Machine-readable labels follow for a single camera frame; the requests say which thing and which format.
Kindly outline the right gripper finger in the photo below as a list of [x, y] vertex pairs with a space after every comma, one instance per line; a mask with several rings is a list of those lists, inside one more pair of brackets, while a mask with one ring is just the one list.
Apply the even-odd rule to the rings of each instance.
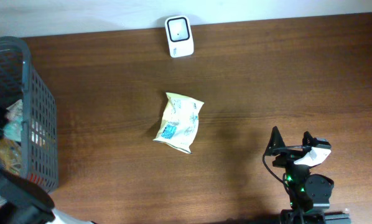
[[312, 135], [308, 131], [306, 131], [303, 135], [302, 145], [303, 146], [313, 146], [314, 145], [314, 138], [312, 137]]
[[286, 145], [283, 141], [283, 138], [279, 132], [277, 126], [272, 128], [271, 137], [264, 152], [264, 155], [278, 155]]

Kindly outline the cream snack bag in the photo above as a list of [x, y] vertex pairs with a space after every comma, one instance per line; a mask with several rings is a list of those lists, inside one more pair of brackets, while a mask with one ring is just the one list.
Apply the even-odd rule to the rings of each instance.
[[154, 142], [164, 143], [178, 151], [191, 154], [199, 126], [199, 112], [204, 102], [195, 98], [166, 92], [168, 102]]

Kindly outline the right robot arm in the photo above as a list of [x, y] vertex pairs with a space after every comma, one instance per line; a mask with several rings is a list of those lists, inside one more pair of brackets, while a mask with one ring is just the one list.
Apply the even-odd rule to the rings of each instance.
[[278, 127], [273, 127], [263, 157], [273, 156], [272, 166], [285, 169], [282, 178], [276, 177], [285, 187], [291, 207], [304, 214], [320, 213], [330, 207], [334, 182], [311, 168], [322, 164], [331, 154], [331, 144], [324, 138], [315, 138], [306, 131], [300, 146], [286, 146]]

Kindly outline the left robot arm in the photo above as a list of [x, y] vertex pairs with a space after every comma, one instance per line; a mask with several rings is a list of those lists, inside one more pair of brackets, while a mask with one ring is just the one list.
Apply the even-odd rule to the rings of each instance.
[[94, 224], [76, 219], [55, 208], [52, 198], [37, 184], [0, 167], [0, 207], [2, 224]]

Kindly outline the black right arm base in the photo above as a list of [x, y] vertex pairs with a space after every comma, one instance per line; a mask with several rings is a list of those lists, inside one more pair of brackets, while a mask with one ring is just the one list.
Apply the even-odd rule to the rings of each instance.
[[298, 210], [283, 210], [279, 218], [280, 224], [351, 224], [350, 215], [335, 213], [303, 213]]

